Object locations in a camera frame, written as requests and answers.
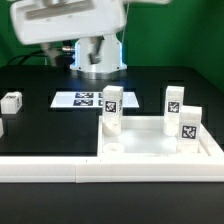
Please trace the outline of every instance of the small white cube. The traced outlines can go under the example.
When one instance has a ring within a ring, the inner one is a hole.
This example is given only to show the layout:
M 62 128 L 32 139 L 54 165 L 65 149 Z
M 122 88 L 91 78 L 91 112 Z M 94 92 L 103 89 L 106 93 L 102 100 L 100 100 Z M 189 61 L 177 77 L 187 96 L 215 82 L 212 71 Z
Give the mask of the small white cube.
M 3 124 L 2 124 L 2 119 L 0 118 L 0 138 L 2 137 L 3 134 L 4 134 Z
M 198 152 L 201 117 L 201 107 L 182 106 L 177 140 L 178 151 Z
M 103 89 L 103 130 L 108 135 L 121 131 L 123 114 L 123 87 L 107 86 Z
M 176 136 L 179 127 L 180 109 L 183 105 L 184 87 L 168 86 L 164 111 L 164 134 Z
M 22 94 L 9 92 L 1 100 L 2 114 L 16 114 L 22 106 Z

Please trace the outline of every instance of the green wall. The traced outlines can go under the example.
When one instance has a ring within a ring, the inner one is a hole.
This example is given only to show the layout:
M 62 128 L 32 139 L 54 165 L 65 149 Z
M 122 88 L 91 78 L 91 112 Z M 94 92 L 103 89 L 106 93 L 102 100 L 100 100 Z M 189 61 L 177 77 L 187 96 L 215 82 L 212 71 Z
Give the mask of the green wall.
M 18 43 L 9 5 L 1 0 L 0 66 L 14 56 L 39 49 Z M 124 60 L 130 66 L 193 67 L 224 91 L 224 1 L 131 4 L 124 49 Z M 32 63 L 44 60 L 35 59 Z

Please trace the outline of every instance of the white cube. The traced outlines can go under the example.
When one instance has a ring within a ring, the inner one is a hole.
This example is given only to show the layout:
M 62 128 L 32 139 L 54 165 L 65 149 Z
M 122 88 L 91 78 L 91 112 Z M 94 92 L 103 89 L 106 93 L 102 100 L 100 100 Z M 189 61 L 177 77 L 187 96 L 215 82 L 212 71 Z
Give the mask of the white cube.
M 201 107 L 182 106 L 177 140 L 178 151 L 198 152 L 201 117 Z
M 0 118 L 0 138 L 2 137 L 3 134 L 4 134 L 3 124 L 2 124 L 2 119 Z
M 22 94 L 9 92 L 1 100 L 2 114 L 16 114 L 22 106 Z
M 183 105 L 184 87 L 168 86 L 164 111 L 164 134 L 176 136 L 179 127 L 180 109 Z
M 103 130 L 107 135 L 121 132 L 123 114 L 123 87 L 107 86 L 103 90 Z

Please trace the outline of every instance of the white tray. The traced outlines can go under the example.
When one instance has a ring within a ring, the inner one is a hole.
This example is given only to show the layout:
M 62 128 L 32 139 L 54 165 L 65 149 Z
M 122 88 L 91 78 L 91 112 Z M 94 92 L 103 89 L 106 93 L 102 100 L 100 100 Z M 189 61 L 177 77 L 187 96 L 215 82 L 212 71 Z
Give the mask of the white tray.
M 203 125 L 199 153 L 191 154 L 175 153 L 176 140 L 165 137 L 162 127 L 163 117 L 123 117 L 122 134 L 112 138 L 103 135 L 100 117 L 98 161 L 77 167 L 76 180 L 224 181 L 224 153 Z M 123 144 L 124 152 L 105 153 L 108 143 Z

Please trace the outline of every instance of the white platform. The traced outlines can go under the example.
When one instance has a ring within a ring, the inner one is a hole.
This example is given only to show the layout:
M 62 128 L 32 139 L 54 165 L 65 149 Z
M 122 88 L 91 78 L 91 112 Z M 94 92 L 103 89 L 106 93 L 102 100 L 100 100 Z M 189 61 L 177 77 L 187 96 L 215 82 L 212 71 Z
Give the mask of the white platform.
M 98 156 L 1 157 L 0 182 L 224 181 L 224 153 L 202 125 L 199 153 L 176 153 L 162 126 L 163 117 L 123 117 L 122 134 L 108 138 L 100 117 Z M 108 143 L 122 150 L 104 153 Z

